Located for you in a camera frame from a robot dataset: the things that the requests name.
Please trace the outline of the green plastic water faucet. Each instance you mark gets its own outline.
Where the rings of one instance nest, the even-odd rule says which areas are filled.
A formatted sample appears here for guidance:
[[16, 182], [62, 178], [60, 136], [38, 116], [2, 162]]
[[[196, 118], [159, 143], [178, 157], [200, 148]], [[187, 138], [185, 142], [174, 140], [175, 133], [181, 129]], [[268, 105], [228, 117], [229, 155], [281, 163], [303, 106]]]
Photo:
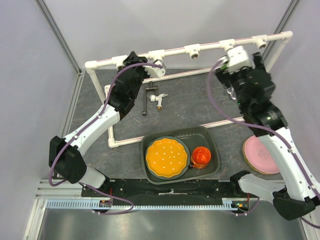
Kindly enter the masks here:
[[222, 71], [225, 71], [225, 70], [228, 69], [228, 67], [227, 67], [226, 64], [224, 64], [224, 65], [222, 65], [219, 69], [222, 70]]

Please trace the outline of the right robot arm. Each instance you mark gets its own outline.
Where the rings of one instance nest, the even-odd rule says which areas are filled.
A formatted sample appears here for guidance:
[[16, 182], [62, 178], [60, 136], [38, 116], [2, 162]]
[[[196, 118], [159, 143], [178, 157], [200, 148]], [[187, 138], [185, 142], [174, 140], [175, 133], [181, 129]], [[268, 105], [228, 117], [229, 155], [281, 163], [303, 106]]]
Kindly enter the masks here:
[[266, 147], [284, 180], [283, 184], [272, 183], [243, 170], [231, 176], [230, 193], [262, 198], [288, 221], [314, 211], [320, 204], [320, 183], [297, 150], [282, 112], [271, 102], [276, 86], [260, 53], [248, 55], [241, 46], [230, 49], [209, 75], [233, 88], [244, 118], [241, 125], [250, 128]]

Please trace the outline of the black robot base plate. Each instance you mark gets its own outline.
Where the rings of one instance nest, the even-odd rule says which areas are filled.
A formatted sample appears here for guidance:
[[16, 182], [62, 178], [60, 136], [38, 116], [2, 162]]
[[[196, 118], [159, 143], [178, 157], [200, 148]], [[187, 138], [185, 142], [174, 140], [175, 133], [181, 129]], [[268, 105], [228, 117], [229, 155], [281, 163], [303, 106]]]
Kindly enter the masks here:
[[108, 180], [99, 189], [105, 194], [129, 199], [137, 196], [160, 196], [166, 194], [202, 195], [214, 198], [254, 198], [229, 180], [193, 179], [166, 184], [153, 184], [147, 179], [115, 178]]

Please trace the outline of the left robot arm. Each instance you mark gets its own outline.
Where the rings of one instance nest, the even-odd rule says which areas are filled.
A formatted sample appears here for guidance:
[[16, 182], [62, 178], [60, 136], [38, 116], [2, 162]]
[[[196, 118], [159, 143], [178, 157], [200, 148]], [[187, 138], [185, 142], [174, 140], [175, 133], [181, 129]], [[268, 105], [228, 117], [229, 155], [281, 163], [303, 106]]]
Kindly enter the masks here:
[[143, 80], [150, 77], [146, 67], [152, 68], [154, 64], [132, 51], [124, 60], [124, 67], [117, 72], [99, 110], [72, 133], [51, 139], [48, 179], [52, 187], [58, 185], [52, 182], [54, 173], [57, 173], [64, 182], [91, 186], [92, 191], [99, 197], [109, 193], [107, 177], [87, 166], [83, 156], [105, 131], [122, 120], [134, 107]]

